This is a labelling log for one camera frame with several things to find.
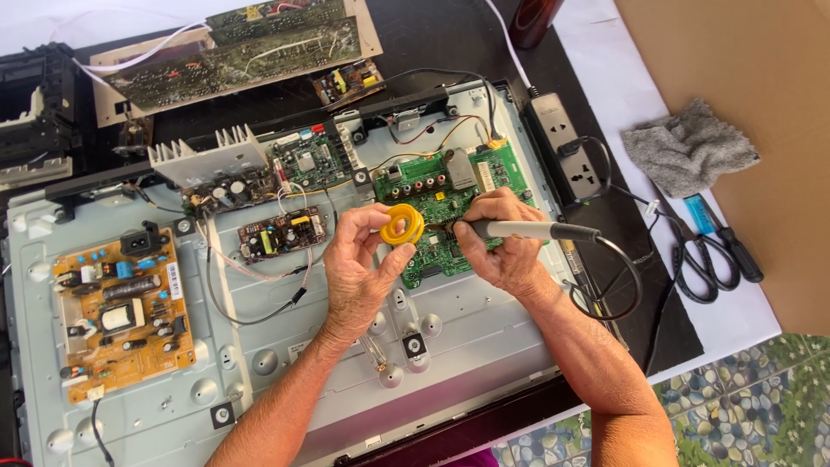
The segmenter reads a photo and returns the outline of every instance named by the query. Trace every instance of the scissors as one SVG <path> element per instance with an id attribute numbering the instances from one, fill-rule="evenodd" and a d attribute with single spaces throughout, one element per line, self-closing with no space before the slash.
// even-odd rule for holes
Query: scissors
<path id="1" fill-rule="evenodd" d="M 674 260 L 675 270 L 678 271 L 676 282 L 681 292 L 683 292 L 683 294 L 690 298 L 693 302 L 708 305 L 713 303 L 718 298 L 719 290 L 723 290 L 725 292 L 735 290 L 740 283 L 740 270 L 732 253 L 711 237 L 701 234 L 695 235 L 695 233 L 689 229 L 689 225 L 686 224 L 686 221 L 679 217 L 677 212 L 675 212 L 675 210 L 671 207 L 671 204 L 666 201 L 666 197 L 663 196 L 660 188 L 658 188 L 654 182 L 652 182 L 652 184 L 654 185 L 654 190 L 657 192 L 657 198 L 662 204 L 663 212 L 669 218 L 676 221 L 676 223 L 671 223 L 671 230 L 674 231 L 675 238 L 677 238 L 677 245 L 672 250 L 672 258 Z M 697 249 L 701 252 L 701 257 L 703 258 L 703 265 L 700 265 L 689 253 L 689 250 L 686 248 L 686 244 L 688 242 L 694 242 L 694 244 L 697 245 Z M 720 279 L 718 279 L 718 276 L 715 273 L 715 266 L 712 264 L 712 257 L 709 252 L 710 248 L 714 249 L 726 260 L 726 263 L 729 264 L 731 275 L 729 284 L 723 283 Z M 706 287 L 709 289 L 706 297 L 700 297 L 689 289 L 689 286 L 686 284 L 686 279 L 683 277 L 683 271 L 681 268 L 683 263 L 691 266 L 691 268 L 695 270 L 695 273 L 703 279 L 704 283 L 706 283 Z"/>

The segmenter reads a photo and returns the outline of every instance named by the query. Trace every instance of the gray cloth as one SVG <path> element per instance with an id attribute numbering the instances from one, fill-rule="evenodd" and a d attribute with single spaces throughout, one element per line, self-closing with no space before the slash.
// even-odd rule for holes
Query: gray cloth
<path id="1" fill-rule="evenodd" d="M 622 133 L 628 155 L 671 198 L 709 189 L 718 175 L 761 161 L 749 140 L 718 120 L 702 99 L 682 112 Z"/>

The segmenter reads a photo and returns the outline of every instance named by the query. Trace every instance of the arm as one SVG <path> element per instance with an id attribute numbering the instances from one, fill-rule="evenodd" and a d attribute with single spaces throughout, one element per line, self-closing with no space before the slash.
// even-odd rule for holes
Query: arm
<path id="1" fill-rule="evenodd" d="M 509 189 L 476 198 L 464 220 L 544 220 Z M 456 224 L 476 273 L 512 294 L 533 317 L 559 369 L 593 411 L 596 465 L 677 465 L 671 425 L 646 377 L 623 346 L 583 315 L 539 262 L 539 240 L 505 238 L 492 251 L 469 224 Z"/>
<path id="2" fill-rule="evenodd" d="M 284 467 L 294 460 L 311 414 L 334 365 L 349 345 L 366 332 L 395 278 L 415 253 L 407 243 L 394 249 L 377 270 L 369 270 L 381 243 L 379 229 L 392 218 L 387 206 L 350 209 L 323 253 L 329 286 L 329 314 L 320 332 L 245 413 L 222 441 L 207 467 Z"/>

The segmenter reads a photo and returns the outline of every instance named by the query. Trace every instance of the power strip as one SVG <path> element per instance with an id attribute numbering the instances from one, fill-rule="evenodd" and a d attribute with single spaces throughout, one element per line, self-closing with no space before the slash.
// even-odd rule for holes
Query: power strip
<path id="1" fill-rule="evenodd" d="M 525 119 L 529 122 L 561 203 L 573 206 L 598 197 L 602 184 L 585 149 L 579 147 L 572 155 L 563 155 L 559 151 L 560 146 L 579 137 L 559 96 L 550 93 L 531 99 L 525 108 Z"/>

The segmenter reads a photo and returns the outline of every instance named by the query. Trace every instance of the yellow solder spool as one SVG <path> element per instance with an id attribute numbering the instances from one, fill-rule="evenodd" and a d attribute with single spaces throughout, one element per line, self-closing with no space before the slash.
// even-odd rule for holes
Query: yellow solder spool
<path id="1" fill-rule="evenodd" d="M 384 242 L 390 245 L 417 243 L 425 225 L 423 216 L 417 209 L 409 204 L 395 204 L 386 214 L 392 216 L 392 221 L 380 228 L 380 238 Z M 402 220 L 406 221 L 406 228 L 398 233 L 397 226 Z"/>

